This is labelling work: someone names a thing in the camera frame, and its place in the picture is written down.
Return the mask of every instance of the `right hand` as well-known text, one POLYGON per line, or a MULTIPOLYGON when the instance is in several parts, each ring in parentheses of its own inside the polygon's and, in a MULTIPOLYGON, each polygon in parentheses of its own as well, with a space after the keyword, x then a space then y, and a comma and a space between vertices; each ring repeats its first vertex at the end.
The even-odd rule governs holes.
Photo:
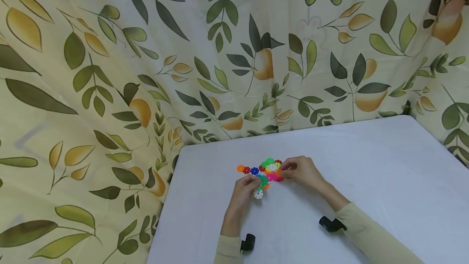
POLYGON ((284 178, 293 178, 304 187, 316 191, 327 185, 311 158, 305 156, 291 157, 280 166, 280 175, 284 178))

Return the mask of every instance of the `hand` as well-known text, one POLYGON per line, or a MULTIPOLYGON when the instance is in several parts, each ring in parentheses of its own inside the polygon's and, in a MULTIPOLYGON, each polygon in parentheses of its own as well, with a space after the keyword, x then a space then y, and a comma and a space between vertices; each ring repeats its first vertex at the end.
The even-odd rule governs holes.
POLYGON ((261 184, 260 178, 254 175, 246 175, 234 184, 233 194, 226 209, 221 235, 237 237, 241 232, 241 218, 249 203, 252 192, 261 184))
POLYGON ((327 185, 311 158, 305 156, 291 157, 282 163, 280 175, 285 178, 293 178, 305 187, 319 191, 327 185))

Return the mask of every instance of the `yellow leaf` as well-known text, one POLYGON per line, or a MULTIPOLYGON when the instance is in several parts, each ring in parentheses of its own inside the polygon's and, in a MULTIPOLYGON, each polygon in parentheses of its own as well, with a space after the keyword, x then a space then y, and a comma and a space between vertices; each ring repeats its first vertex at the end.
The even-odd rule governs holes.
POLYGON ((101 43, 101 41, 99 41, 98 38, 96 38, 95 35, 87 32, 85 32, 84 34, 86 42, 88 43, 90 48, 93 49, 94 52, 101 54, 102 56, 109 56, 103 44, 101 43))
POLYGON ((349 16, 354 14, 355 11, 357 11, 363 5, 363 3, 364 3, 364 1, 361 1, 361 2, 357 2, 356 4, 352 5, 351 7, 349 7, 348 10, 344 11, 340 15, 339 19, 348 18, 349 16))
POLYGON ((190 73, 192 71, 192 67, 180 62, 176 63, 175 66, 173 66, 173 71, 177 73, 182 73, 184 75, 185 73, 190 73))
POLYGON ((178 75, 171 75, 171 78, 175 80, 176 82, 184 82, 187 78, 180 77, 178 75))
POLYGON ((88 171, 89 168, 90 168, 90 164, 88 164, 87 166, 83 168, 77 169, 74 172, 72 172, 70 177, 73 178, 74 180, 82 180, 85 177, 86 172, 88 171))
POLYGON ((30 11, 36 14, 43 20, 46 20, 50 23, 54 23, 49 13, 39 4, 36 0, 19 0, 22 4, 25 5, 30 11))
POLYGON ((164 60, 164 66, 167 66, 173 63, 176 60, 176 57, 177 55, 166 57, 166 59, 164 60))
POLYGON ((18 40, 42 52, 41 30, 26 14, 16 8, 10 8, 7 13, 7 26, 18 40))
POLYGON ((59 158, 62 153, 63 145, 64 145, 64 141, 60 141, 55 146, 52 147, 52 150, 50 150, 49 164, 52 169, 55 169, 57 166, 57 163, 59 162, 59 158))
POLYGON ((436 111, 437 108, 433 105, 432 101, 428 97, 420 97, 420 103, 422 104, 423 109, 427 111, 436 111))
POLYGON ((374 21, 374 18, 364 13, 359 13, 348 22, 348 27, 353 30, 360 30, 374 21))
POLYGON ((82 162, 93 150, 94 145, 78 146, 70 149, 65 154, 65 165, 73 166, 82 162))
POLYGON ((339 33, 339 41, 342 44, 348 43, 348 42, 352 41, 353 39, 355 39, 355 37, 350 36, 346 32, 340 32, 339 33))

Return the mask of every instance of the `sleeve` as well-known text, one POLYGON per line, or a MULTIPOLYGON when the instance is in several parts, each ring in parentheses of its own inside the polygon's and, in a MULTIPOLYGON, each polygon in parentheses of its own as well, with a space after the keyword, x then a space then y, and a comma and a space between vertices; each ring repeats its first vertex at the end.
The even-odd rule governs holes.
POLYGON ((353 202, 336 212, 336 217, 347 227, 345 235, 372 264, 423 264, 410 249, 353 202))
POLYGON ((243 264, 241 239, 221 235, 218 238, 217 253, 213 264, 243 264))

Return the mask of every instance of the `white snowflake piece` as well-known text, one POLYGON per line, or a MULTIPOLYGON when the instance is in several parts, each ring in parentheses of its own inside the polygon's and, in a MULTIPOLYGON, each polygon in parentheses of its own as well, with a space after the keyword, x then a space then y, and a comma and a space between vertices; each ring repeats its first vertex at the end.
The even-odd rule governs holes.
POLYGON ((263 190, 262 189, 260 189, 260 190, 255 189, 252 194, 254 195, 254 198, 256 198, 257 200, 260 200, 260 199, 262 199, 262 196, 263 196, 263 190))

